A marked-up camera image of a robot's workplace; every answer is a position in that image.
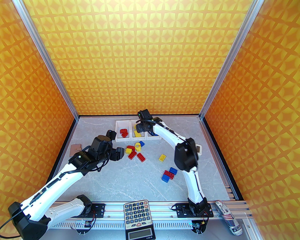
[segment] gray marble table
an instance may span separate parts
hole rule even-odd
[[[208,201],[229,200],[227,191],[217,170],[211,152],[200,129],[196,115],[159,116],[171,129],[187,138],[192,137],[202,145],[202,156],[198,160],[199,179]],[[115,129],[116,120],[136,119],[136,116],[118,117],[81,117],[76,126],[60,169],[68,162],[70,145],[90,145],[98,135]],[[115,142],[115,147],[134,145],[135,142]],[[137,157],[130,160],[127,154],[117,162],[109,161],[100,173],[90,172],[73,184],[58,200],[70,201],[85,194],[91,201],[186,201],[188,191],[183,174],[178,171],[173,180],[165,183],[161,177],[165,170],[174,164],[172,147],[162,140],[148,140],[141,153],[146,157],[142,163]],[[164,162],[158,160],[161,154],[167,157]]]

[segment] calculator display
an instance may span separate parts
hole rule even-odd
[[[152,235],[151,228],[145,229],[145,230],[140,230],[140,231],[135,231],[135,232],[130,232],[129,233],[129,239],[137,239],[141,237],[148,237]]]

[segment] orange patterned wall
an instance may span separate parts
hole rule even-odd
[[[45,183],[73,121],[10,0],[0,1],[0,225]],[[12,224],[6,236],[15,236]]]
[[[80,115],[199,113],[252,0],[25,0]]]
[[[300,1],[265,0],[206,119],[265,239],[300,239]]]

